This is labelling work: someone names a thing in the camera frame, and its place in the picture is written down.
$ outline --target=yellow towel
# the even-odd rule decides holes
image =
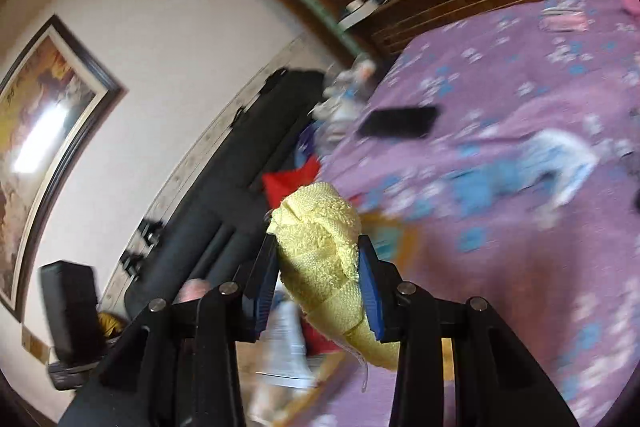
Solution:
[[[398,368],[399,343],[379,343],[369,329],[358,286],[360,219],[328,183],[299,188],[271,215],[280,245],[282,283],[306,319],[331,339],[344,339],[367,362]],[[444,375],[453,379],[451,343],[443,339]]]

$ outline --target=black smartphone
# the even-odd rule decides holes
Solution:
[[[422,138],[427,136],[440,109],[425,107],[395,107],[372,111],[358,129],[360,136],[379,138]]]

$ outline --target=purple bedsheet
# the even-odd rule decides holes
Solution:
[[[558,3],[583,8],[588,31],[540,30],[540,10]],[[640,139],[630,117],[640,105],[639,39],[620,0],[525,4],[423,34],[320,174],[361,211],[417,221],[420,251],[403,276],[439,298],[488,298],[582,427],[603,417],[640,359],[640,185],[629,156],[620,160]],[[443,114],[425,139],[354,133],[373,109],[430,103]],[[600,158],[555,220],[536,213],[549,195],[543,182],[468,211],[451,173],[513,156],[546,128],[575,134]],[[394,378],[376,369],[361,394],[355,377],[315,422],[386,425]]]

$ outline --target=pink cloth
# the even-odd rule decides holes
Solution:
[[[640,0],[620,0],[620,2],[627,13],[636,19],[640,18]]]

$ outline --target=picture frame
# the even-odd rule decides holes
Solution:
[[[123,89],[53,15],[0,83],[0,301],[20,322],[37,246],[75,158]]]

